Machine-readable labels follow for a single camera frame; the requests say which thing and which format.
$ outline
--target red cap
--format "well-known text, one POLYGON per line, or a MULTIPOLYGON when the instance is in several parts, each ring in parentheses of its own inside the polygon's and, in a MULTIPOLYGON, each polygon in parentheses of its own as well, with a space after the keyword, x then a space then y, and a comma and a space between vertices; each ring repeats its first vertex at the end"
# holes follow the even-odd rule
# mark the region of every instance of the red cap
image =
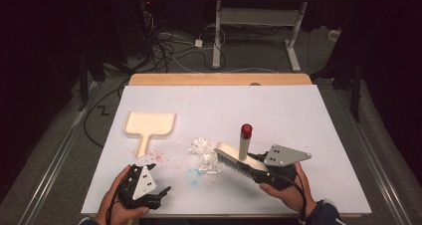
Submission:
POLYGON ((252 136, 252 126, 248 123, 242 125, 242 129, 240 130, 240 134, 242 138, 250 139, 252 136))

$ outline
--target wooden table edge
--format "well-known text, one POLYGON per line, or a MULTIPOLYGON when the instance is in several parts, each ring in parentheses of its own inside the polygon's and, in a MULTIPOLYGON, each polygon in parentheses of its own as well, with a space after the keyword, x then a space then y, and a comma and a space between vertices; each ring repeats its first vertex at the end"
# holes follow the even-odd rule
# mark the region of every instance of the wooden table edge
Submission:
POLYGON ((134 74, 129 86, 312 85, 307 74, 134 74))

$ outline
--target crumpled plastic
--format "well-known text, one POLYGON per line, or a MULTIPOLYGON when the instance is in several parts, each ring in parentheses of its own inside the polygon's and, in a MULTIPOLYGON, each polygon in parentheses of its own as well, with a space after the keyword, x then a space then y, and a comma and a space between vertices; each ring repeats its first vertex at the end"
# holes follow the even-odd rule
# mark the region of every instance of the crumpled plastic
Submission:
POLYGON ((199 155, 199 171, 215 174, 223 170, 223 165, 218 161, 217 153, 214 151, 214 148, 215 145, 204 137, 198 137, 192 141, 189 152, 199 155))

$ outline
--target sleeve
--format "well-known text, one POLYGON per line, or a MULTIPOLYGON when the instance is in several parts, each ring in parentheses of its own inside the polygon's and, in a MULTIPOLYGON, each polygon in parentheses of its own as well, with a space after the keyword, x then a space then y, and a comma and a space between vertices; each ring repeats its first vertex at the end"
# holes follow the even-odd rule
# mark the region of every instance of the sleeve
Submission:
POLYGON ((329 200, 324 199, 317 203, 314 211, 305 220, 306 225, 345 225, 341 221, 338 210, 335 204, 329 200))

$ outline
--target gray carpet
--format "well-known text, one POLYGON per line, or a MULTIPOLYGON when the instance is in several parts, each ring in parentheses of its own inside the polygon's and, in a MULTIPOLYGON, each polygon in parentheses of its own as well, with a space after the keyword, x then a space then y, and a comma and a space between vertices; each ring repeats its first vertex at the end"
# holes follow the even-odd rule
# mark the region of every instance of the gray carpet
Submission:
MULTIPOLYGON (((296 53, 299 58, 303 72, 310 74, 323 68, 329 57, 334 43, 326 39, 328 29, 321 28, 311 33, 300 32, 296 53)), ((173 31, 185 40, 190 42, 196 37, 189 34, 173 31)), ((282 29, 274 36, 262 36, 251 38, 241 46, 230 46, 230 44, 242 43, 242 39, 227 38, 226 46, 223 46, 223 54, 226 66, 222 72, 243 70, 254 68, 253 70, 241 71, 245 73, 267 73, 271 70, 279 73, 290 73, 289 60, 283 46, 282 39, 289 37, 290 31, 282 29)), ((181 51, 190 46, 170 43, 175 51, 181 51)), ((195 50, 205 54, 206 64, 211 66, 211 51, 195 50)), ((174 54, 174 58, 179 58, 188 52, 174 54)), ((136 64, 137 59, 131 58, 131 63, 136 64)), ((203 56, 198 53, 189 54, 177 59, 177 64, 172 61, 168 65, 170 73, 186 73, 186 70, 194 72, 213 73, 205 68, 203 56)), ((141 71, 152 69, 149 64, 141 71)), ((97 84, 92 90, 91 106, 98 102, 108 93, 117 90, 119 85, 127 80, 127 76, 116 71, 113 67, 107 66, 106 80, 103 84, 97 84)), ((422 191, 417 180, 410 172, 405 161, 394 146, 388 132, 382 124, 373 104, 370 94, 363 82, 360 101, 361 123, 354 122, 347 109, 347 99, 349 91, 335 91, 330 80, 317 80, 319 91, 326 104, 337 133, 344 145, 347 155, 355 169, 372 214, 364 215, 360 218, 344 218, 347 224, 418 224, 422 219, 421 200, 422 191), (382 189, 381 181, 377 178, 377 171, 373 168, 370 158, 366 155, 365 145, 370 145, 378 155, 379 163, 383 168, 384 175, 391 182, 393 189, 382 189), (394 191, 400 198, 404 213, 396 215, 394 206, 388 202, 385 191, 394 191)), ((17 178, 15 184, 0 205, 0 224, 18 224, 24 214, 29 202, 37 192, 37 187, 42 181, 43 175, 49 170, 51 161, 54 160, 57 151, 61 151, 61 145, 73 122, 81 116, 78 112, 79 91, 75 89, 74 99, 62 109, 56 119, 51 123, 43 138, 35 148, 25 168, 17 178)), ((94 107, 87 119, 87 132, 92 139, 104 144, 108 130, 112 124, 112 119, 118 106, 119 97, 117 93, 112 93, 94 107)), ((78 224, 84 217, 80 214, 85 196, 88 192, 102 149, 88 139, 84 132, 84 127, 78 127, 74 140, 69 145, 69 149, 64 152, 66 160, 57 166, 58 175, 54 177, 52 187, 48 187, 45 200, 40 201, 39 210, 35 210, 34 216, 28 224, 78 224)), ((192 224, 296 224, 292 220, 192 220, 192 224)))

